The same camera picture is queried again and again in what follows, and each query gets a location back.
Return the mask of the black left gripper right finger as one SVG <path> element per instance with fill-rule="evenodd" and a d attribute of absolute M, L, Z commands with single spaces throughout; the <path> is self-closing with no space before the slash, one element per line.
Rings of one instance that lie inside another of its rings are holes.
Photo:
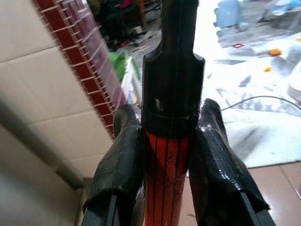
<path fill-rule="evenodd" d="M 201 104 L 189 177 L 199 226 L 254 226 L 256 213 L 269 209 L 229 145 L 220 106 L 209 98 Z"/>

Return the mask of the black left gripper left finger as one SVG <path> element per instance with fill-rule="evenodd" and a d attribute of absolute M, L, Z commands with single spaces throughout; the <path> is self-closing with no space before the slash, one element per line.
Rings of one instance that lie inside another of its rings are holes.
<path fill-rule="evenodd" d="M 144 221 L 144 133 L 140 108 L 125 104 L 113 117 L 115 140 L 99 162 L 84 226 L 141 226 Z"/>

